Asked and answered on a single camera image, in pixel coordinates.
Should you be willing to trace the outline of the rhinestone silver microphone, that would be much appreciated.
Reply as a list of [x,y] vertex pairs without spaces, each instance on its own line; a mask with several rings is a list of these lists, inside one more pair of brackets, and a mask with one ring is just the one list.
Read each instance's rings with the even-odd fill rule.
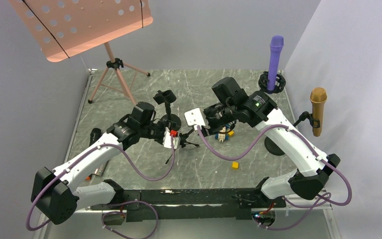
[[101,165],[94,172],[93,175],[101,177],[105,171],[106,165]]

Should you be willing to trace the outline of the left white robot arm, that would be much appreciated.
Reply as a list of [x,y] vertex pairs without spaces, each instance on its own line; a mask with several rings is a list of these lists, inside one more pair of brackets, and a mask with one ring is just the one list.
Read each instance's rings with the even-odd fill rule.
[[75,158],[50,170],[38,170],[31,194],[33,208],[38,208],[49,222],[65,222],[75,211],[88,206],[106,204],[117,209],[123,202],[123,188],[112,180],[95,186],[82,187],[82,182],[95,169],[110,159],[125,154],[141,138],[158,141],[163,147],[175,150],[177,137],[161,122],[155,123],[154,106],[139,102],[130,114],[112,124],[101,137]]

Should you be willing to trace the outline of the purple mic black stand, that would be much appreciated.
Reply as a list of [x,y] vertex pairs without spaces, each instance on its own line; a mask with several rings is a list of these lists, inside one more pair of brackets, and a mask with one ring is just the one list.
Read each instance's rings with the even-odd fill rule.
[[[274,89],[272,91],[267,89],[268,86],[268,71],[264,71],[258,80],[258,85],[261,89],[261,91],[265,92],[266,94],[278,94],[282,92],[286,86],[286,80],[283,77],[282,74],[277,73],[276,76],[274,77]],[[264,140],[264,145],[267,149],[267,151],[273,155],[276,156],[282,156],[285,155],[285,153],[269,138],[266,137]]]

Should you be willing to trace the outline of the black microphone with orange end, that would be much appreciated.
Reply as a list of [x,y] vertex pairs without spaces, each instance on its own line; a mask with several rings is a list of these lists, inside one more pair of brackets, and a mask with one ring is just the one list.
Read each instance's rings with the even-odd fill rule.
[[[99,138],[101,137],[102,132],[100,128],[93,128],[90,133],[90,140],[89,140],[89,146],[92,146],[94,143],[96,143]],[[98,172],[98,168],[96,168],[87,178],[86,181],[91,181],[92,177],[96,175]]]

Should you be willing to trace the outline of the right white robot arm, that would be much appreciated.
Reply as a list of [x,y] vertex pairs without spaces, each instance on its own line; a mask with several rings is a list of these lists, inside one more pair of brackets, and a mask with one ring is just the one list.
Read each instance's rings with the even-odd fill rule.
[[225,77],[211,89],[219,103],[204,109],[208,125],[201,131],[208,136],[228,123],[239,121],[264,133],[296,165],[297,169],[278,177],[268,177],[259,183],[255,202],[268,206],[275,198],[297,194],[312,200],[324,188],[340,158],[314,147],[285,117],[276,102],[261,90],[247,95],[236,80]]

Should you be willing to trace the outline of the purple microphone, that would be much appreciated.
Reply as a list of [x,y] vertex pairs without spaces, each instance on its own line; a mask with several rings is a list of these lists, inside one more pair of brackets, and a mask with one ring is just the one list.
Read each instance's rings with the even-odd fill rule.
[[268,83],[267,90],[269,93],[273,93],[276,85],[276,77],[280,62],[281,51],[284,46],[284,38],[281,35],[275,35],[271,39],[270,43],[270,62],[268,70]]

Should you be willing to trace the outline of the black tripod mic stand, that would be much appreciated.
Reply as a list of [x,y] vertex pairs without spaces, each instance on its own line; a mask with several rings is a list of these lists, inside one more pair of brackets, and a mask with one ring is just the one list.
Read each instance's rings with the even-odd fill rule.
[[177,130],[174,130],[174,131],[176,131],[177,134],[178,134],[178,136],[181,138],[181,141],[180,141],[180,144],[179,144],[179,146],[180,146],[181,148],[184,148],[184,147],[186,147],[187,145],[193,145],[193,146],[199,147],[199,144],[197,144],[197,143],[192,143],[192,142],[188,141],[189,136],[194,132],[193,129],[191,129],[191,130],[190,130],[189,132],[187,132],[187,133],[180,133],[180,132],[178,132]]

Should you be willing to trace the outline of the black round-base desk mic stand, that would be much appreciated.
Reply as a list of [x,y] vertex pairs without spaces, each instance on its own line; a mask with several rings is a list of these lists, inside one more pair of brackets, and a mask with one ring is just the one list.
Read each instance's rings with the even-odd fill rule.
[[171,109],[171,103],[177,99],[175,94],[171,90],[158,90],[153,99],[157,104],[164,104],[165,106],[166,114],[159,119],[158,124],[163,124],[164,127],[167,127],[170,130],[180,130],[182,126],[181,119],[176,114],[173,114]]

